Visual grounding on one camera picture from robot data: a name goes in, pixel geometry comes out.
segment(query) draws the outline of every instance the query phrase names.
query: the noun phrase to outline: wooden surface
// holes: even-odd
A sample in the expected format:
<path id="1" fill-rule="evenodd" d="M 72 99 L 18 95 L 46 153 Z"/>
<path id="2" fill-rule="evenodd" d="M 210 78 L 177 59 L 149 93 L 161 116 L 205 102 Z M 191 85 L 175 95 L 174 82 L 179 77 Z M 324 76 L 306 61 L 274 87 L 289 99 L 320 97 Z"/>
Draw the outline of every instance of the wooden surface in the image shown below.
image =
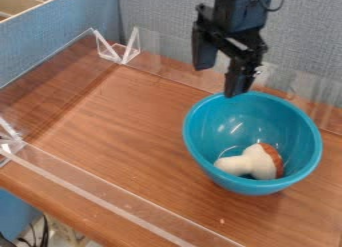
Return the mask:
<path id="1" fill-rule="evenodd" d="M 7 87 L 0 109 L 27 141 L 241 244 L 338 247 L 342 138 L 322 131 L 322 163 L 292 188 L 230 193 L 182 140 L 186 113 L 207 95 L 113 66 L 85 41 Z M 173 246 L 15 163 L 0 169 L 0 186 L 105 246 Z"/>

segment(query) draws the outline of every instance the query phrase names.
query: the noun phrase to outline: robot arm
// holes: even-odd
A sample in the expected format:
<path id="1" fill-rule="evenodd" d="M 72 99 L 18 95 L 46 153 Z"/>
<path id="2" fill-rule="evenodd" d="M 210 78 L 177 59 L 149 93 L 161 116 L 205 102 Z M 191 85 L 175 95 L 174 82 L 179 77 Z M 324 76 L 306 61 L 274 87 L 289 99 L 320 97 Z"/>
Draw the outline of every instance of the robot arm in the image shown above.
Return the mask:
<path id="1" fill-rule="evenodd" d="M 193 63 L 197 70 L 214 66 L 218 51 L 230 58 L 225 95 L 249 91 L 262 65 L 268 45 L 261 37 L 272 0 L 215 0 L 214 8 L 198 5 L 193 27 Z"/>

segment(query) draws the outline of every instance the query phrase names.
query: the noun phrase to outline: wooden table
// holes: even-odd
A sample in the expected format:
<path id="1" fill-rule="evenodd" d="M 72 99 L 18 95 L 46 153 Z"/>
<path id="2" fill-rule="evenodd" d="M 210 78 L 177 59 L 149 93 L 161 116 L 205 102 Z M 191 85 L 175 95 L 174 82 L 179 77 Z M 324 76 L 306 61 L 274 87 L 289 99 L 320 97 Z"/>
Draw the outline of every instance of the wooden table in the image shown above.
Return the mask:
<path id="1" fill-rule="evenodd" d="M 242 245 L 341 246 L 342 137 L 322 131 L 322 163 L 301 183 L 265 197 L 230 193 L 182 139 L 206 96 L 101 60 L 83 40 L 2 91 L 0 109 L 30 143 Z M 105 246 L 174 246 L 15 162 L 0 186 Z"/>

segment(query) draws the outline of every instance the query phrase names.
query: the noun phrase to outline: bowl rim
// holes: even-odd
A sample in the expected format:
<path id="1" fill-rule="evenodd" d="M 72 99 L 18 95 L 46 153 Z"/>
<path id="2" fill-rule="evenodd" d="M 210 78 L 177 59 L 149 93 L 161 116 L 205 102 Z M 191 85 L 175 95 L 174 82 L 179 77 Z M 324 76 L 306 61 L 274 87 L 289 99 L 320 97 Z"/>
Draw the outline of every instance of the bowl rim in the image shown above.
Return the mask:
<path id="1" fill-rule="evenodd" d="M 288 177 L 280 178 L 280 179 L 273 179 L 273 180 L 253 180 L 253 179 L 246 179 L 238 176 L 234 176 L 226 172 L 223 172 L 221 169 L 218 169 L 209 161 L 207 159 L 203 157 L 203 155 L 197 151 L 194 142 L 190 138 L 190 121 L 191 118 L 194 117 L 198 109 L 210 101 L 222 98 L 225 95 L 223 93 L 217 93 L 214 95 L 210 95 L 209 97 L 206 97 L 205 99 L 202 99 L 190 109 L 186 119 L 185 119 L 185 123 L 183 123 L 183 139 L 185 139 L 185 143 L 186 146 L 189 148 L 189 151 L 194 157 L 194 160 L 197 161 L 197 163 L 199 163 L 199 165 L 202 167 L 205 167 L 205 169 L 215 174 L 218 177 L 227 179 L 231 181 L 231 183 L 238 184 L 238 185 L 243 185 L 246 187 L 256 187 L 256 185 L 258 185 L 260 187 L 282 187 L 285 185 L 290 185 L 296 182 L 298 182 L 300 180 L 302 180 L 317 168 L 321 158 L 322 158 L 322 149 L 324 149 L 324 143 L 322 143 L 322 137 L 321 137 L 321 132 L 317 128 L 316 123 L 313 122 L 312 118 L 308 116 L 308 114 L 289 101 L 286 101 L 285 99 L 262 93 L 262 92 L 257 92 L 257 91 L 250 91 L 245 94 L 241 95 L 247 95 L 247 96 L 256 96 L 256 97 L 262 97 L 266 99 L 270 99 L 278 103 L 281 103 L 284 106 L 289 107 L 298 115 L 300 117 L 305 120 L 305 123 L 308 124 L 310 131 L 313 133 L 313 137 L 314 137 L 314 153 L 312 155 L 312 159 L 308 162 L 306 166 L 294 174 L 290 175 Z"/>

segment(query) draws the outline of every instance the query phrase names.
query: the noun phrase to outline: blue plastic bowl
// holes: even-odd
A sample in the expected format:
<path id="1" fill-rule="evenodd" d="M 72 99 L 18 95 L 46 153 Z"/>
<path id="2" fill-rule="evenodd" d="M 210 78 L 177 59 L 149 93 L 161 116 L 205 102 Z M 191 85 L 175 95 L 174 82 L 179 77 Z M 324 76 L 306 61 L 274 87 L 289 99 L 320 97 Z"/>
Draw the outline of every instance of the blue plastic bowl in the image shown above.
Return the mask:
<path id="1" fill-rule="evenodd" d="M 288 188 L 313 172 L 322 156 L 322 138 L 309 116 L 284 99 L 260 92 L 230 99 L 215 94 L 203 99 L 186 117 L 183 137 L 209 177 L 245 195 L 268 195 Z M 246 147 L 260 142 L 278 149 L 285 177 L 254 180 L 214 167 L 218 157 L 241 155 Z"/>

